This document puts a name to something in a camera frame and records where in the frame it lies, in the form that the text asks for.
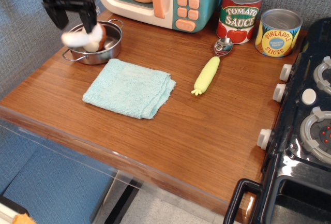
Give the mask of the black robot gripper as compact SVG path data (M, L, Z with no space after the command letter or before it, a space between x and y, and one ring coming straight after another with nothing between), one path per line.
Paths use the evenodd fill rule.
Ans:
M77 12L89 34L97 24L95 0L42 0L43 6L55 26L64 29L68 22L67 11Z

